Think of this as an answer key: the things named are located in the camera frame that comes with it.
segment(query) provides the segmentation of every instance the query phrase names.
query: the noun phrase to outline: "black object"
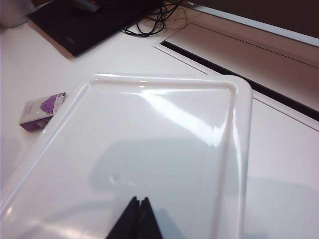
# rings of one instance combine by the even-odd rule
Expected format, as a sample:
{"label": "black object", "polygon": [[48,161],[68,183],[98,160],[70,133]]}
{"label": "black object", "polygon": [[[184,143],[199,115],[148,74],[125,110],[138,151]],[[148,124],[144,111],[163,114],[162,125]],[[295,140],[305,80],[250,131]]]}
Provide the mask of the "black object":
{"label": "black object", "polygon": [[28,17],[72,55],[78,56],[161,4],[162,0],[106,0],[91,13],[73,8],[69,1],[54,0]]}
{"label": "black object", "polygon": [[192,0],[191,2],[319,38],[318,0]]}
{"label": "black object", "polygon": [[71,0],[70,5],[84,11],[96,12],[103,3],[101,0]]}
{"label": "black object", "polygon": [[106,239],[163,239],[149,199],[133,197]]}

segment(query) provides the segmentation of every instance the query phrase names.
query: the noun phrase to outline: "black cable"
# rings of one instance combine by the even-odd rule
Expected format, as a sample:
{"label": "black cable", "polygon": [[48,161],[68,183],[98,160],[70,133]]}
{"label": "black cable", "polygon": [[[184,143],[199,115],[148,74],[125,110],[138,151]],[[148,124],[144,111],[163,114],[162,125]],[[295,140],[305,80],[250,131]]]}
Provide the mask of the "black cable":
{"label": "black cable", "polygon": [[[163,4],[158,8],[158,10],[149,14],[148,16],[141,17],[135,24],[139,32],[133,32],[129,30],[130,26],[127,26],[123,29],[123,33],[135,36],[135,37],[150,37],[155,35],[166,28],[165,21],[174,13],[178,6],[182,3],[183,0],[180,0],[178,3],[168,3]],[[150,20],[154,22],[152,29],[149,32],[143,32],[140,28],[140,21],[142,19]]]}

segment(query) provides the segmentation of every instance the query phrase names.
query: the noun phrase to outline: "desk surface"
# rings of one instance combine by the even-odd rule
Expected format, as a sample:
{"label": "desk surface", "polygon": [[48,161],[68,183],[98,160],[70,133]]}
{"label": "desk surface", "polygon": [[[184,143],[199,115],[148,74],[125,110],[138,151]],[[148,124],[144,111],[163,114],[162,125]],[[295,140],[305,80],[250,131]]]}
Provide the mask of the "desk surface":
{"label": "desk surface", "polygon": [[[184,24],[180,21],[175,28]],[[40,134],[18,125],[26,101],[69,92],[94,73],[198,74],[152,47],[175,31],[148,39],[119,32],[73,58],[32,22],[6,30],[1,36],[1,185]],[[317,238],[318,143],[319,132],[253,101],[244,239]]]}

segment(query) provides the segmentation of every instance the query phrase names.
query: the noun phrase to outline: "purple packaging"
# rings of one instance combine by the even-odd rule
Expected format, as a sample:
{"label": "purple packaging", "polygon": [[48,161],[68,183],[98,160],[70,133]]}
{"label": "purple packaging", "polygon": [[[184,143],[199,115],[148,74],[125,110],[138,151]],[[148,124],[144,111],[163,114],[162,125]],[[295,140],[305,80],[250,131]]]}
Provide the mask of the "purple packaging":
{"label": "purple packaging", "polygon": [[28,101],[20,119],[20,126],[27,131],[44,128],[64,101],[65,92]]}

